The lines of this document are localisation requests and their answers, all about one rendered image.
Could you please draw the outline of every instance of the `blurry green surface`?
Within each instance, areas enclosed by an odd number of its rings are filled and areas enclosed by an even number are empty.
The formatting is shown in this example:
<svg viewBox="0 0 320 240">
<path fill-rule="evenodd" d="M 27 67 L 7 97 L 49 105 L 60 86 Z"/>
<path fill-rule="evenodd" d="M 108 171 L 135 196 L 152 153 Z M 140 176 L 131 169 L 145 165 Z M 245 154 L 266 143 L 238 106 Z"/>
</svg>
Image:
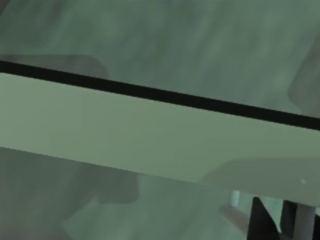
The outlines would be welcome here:
<svg viewBox="0 0 320 240">
<path fill-rule="evenodd" d="M 90 55 L 116 81 L 289 112 L 288 86 L 320 29 L 318 0 L 68 0 L 53 26 L 50 6 L 12 0 L 0 53 Z M 66 229 L 75 240 L 243 239 L 216 213 L 226 190 L 149 176 L 140 189 L 132 205 L 93 200 Z M 280 201 L 264 202 L 279 216 Z"/>
</svg>

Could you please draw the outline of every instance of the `flat board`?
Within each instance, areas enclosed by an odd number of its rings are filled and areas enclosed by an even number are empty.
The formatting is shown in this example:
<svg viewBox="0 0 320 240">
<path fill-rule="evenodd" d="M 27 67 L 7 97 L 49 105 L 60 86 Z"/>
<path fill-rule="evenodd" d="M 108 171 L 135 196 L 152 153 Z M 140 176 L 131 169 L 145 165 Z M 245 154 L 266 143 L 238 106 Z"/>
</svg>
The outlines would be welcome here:
<svg viewBox="0 0 320 240">
<path fill-rule="evenodd" d="M 10 74 L 0 107 L 4 148 L 320 206 L 316 130 Z"/>
</svg>

